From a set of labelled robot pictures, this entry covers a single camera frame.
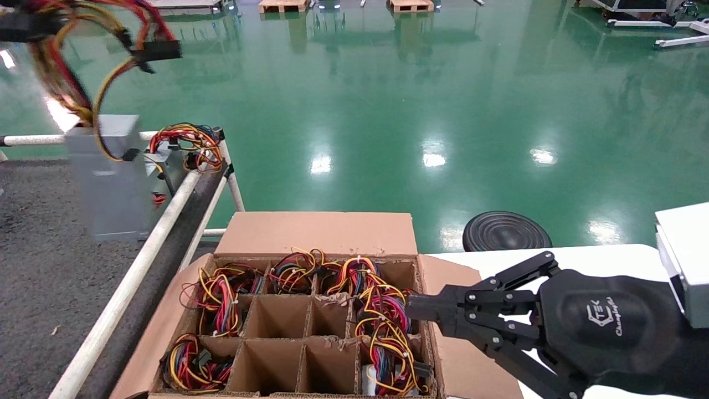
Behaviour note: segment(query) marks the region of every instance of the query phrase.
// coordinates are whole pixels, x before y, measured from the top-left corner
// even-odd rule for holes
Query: metal frame
[[[157,132],[156,131],[142,131],[140,132],[140,138],[142,140],[150,140]],[[41,145],[61,145],[65,142],[65,137],[62,134],[55,135],[44,135],[44,136],[4,136],[2,140],[2,145],[6,147],[14,146],[41,146]],[[226,229],[205,229],[209,219],[214,212],[219,197],[224,190],[226,185],[229,185],[232,197],[234,199],[234,204],[236,206],[237,212],[244,212],[244,202],[241,197],[241,191],[239,190],[239,185],[236,181],[235,173],[233,169],[230,168],[232,165],[229,150],[226,146],[226,142],[222,140],[219,143],[219,148],[224,157],[224,161],[227,165],[228,172],[221,178],[219,185],[217,186],[214,196],[212,196],[209,205],[202,217],[202,220],[198,226],[198,229],[192,241],[188,247],[185,256],[182,259],[179,270],[187,267],[194,255],[202,237],[218,237],[224,235]],[[0,162],[7,160],[2,151],[0,151]],[[197,182],[199,181],[202,174],[192,170],[182,181],[175,195],[170,200],[170,203],[165,208],[162,213],[160,220],[157,221],[155,227],[150,232],[147,240],[143,244],[140,252],[135,257],[133,264],[126,272],[118,288],[111,296],[108,304],[104,308],[103,312],[97,319],[91,331],[86,336],[84,343],[79,347],[76,355],[72,359],[71,363],[67,366],[67,369],[62,374],[62,377],[57,382],[54,390],[49,396],[49,399],[74,399],[79,393],[82,385],[88,377],[89,372],[94,367],[94,364],[99,359],[101,352],[106,347],[106,343],[110,339],[113,331],[116,329],[118,322],[121,320],[123,313],[125,313],[128,304],[135,296],[138,286],[145,278],[145,274],[155,260],[158,251],[162,247],[165,239],[167,238],[170,230],[175,224],[178,216],[182,212],[187,200],[190,198],[192,191],[194,190]]]
[[[704,18],[701,21],[679,21],[674,26],[660,21],[619,21],[617,19],[609,19],[606,25],[611,28],[690,28],[695,32],[701,33],[701,35],[691,36],[689,38],[656,40],[654,44],[655,49],[709,42],[709,18]]]

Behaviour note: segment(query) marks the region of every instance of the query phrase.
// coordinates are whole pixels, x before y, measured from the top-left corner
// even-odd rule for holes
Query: black connector
[[[11,12],[0,16],[0,41],[34,43],[57,34],[61,27],[54,13]]]
[[[139,62],[172,60],[182,58],[182,47],[178,40],[161,40],[143,43],[142,50],[136,50],[133,55]]]
[[[0,0],[0,6],[16,9],[22,4],[22,0]]]
[[[421,363],[420,361],[413,362],[413,375],[418,378],[428,378],[431,375],[433,367],[427,365],[426,363]]]
[[[197,169],[197,153],[187,153],[187,159],[184,161],[184,165],[190,170]]]
[[[211,359],[212,353],[206,349],[202,349],[202,352],[199,352],[199,356],[192,361],[192,364],[203,368]]]
[[[229,178],[229,175],[234,173],[234,164],[230,163],[229,166],[226,167],[226,170],[224,171],[224,177]]]
[[[224,140],[224,129],[222,129],[221,127],[214,126],[212,128],[212,133],[213,133],[215,139],[217,139],[219,141]]]
[[[138,156],[138,154],[140,154],[140,150],[138,150],[137,148],[129,148],[128,151],[126,151],[126,152],[123,154],[123,156],[121,157],[121,159],[124,160],[124,161],[126,161],[126,162],[130,162],[130,161],[134,160],[135,157]]]
[[[133,39],[131,38],[128,29],[120,29],[119,31],[113,32],[113,34],[116,36],[118,41],[121,42],[123,48],[125,48],[128,52],[133,51]]]

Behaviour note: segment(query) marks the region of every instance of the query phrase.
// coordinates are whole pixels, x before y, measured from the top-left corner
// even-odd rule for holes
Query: white pipe
[[[226,232],[226,229],[204,229],[202,237],[221,237]]]
[[[231,157],[229,156],[229,148],[226,146],[226,140],[219,142],[219,149],[221,150],[224,161],[226,165],[232,165]],[[241,198],[241,190],[239,190],[239,184],[236,183],[236,173],[232,172],[227,177],[227,183],[229,183],[229,190],[231,190],[231,196],[234,198],[234,205],[236,206],[236,212],[244,212],[244,200]]]
[[[150,140],[157,131],[141,131],[140,140]],[[44,134],[37,136],[5,136],[5,145],[14,146],[47,146],[52,144],[64,144],[66,141],[63,134]]]
[[[190,263],[192,263],[194,252],[197,250],[197,246],[206,232],[205,227],[207,227],[207,223],[209,223],[209,219],[212,217],[212,213],[214,213],[214,208],[216,208],[217,202],[219,202],[219,197],[221,197],[221,193],[224,191],[224,186],[226,186],[226,179],[222,177],[219,179],[217,190],[214,192],[214,196],[209,202],[209,205],[207,205],[207,209],[204,211],[204,216],[202,217],[201,222],[199,222],[199,226],[197,226],[197,231],[194,232],[192,242],[190,242],[189,247],[187,247],[187,252],[182,258],[182,263],[180,263],[179,269],[177,269],[178,273],[183,271],[187,266],[189,266]]]
[[[81,389],[96,360],[101,355],[104,347],[106,347],[108,338],[111,337],[111,334],[116,329],[118,321],[121,320],[128,303],[133,299],[138,286],[145,278],[147,270],[155,260],[157,252],[165,242],[200,177],[200,173],[193,170],[182,180],[182,184],[175,196],[165,208],[162,217],[157,221],[155,228],[123,277],[121,284],[118,285],[96,324],[91,328],[79,351],[74,355],[72,362],[69,363],[64,374],[62,374],[59,382],[49,395],[49,399],[74,399],[79,393],[79,389]]]

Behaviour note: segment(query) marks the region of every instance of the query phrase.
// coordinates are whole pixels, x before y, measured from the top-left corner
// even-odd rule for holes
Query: wooden pallet
[[[305,12],[310,0],[262,0],[259,3],[260,13]]]
[[[431,0],[386,0],[386,5],[395,13],[430,13],[433,12]]]

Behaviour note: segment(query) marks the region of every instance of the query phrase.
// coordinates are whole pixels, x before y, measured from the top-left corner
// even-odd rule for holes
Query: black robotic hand
[[[540,277],[537,294],[514,290]],[[499,317],[527,313],[531,324]],[[413,294],[406,314],[469,340],[545,399],[592,385],[709,398],[709,329],[690,327],[668,283],[561,270],[545,251],[472,287]]]

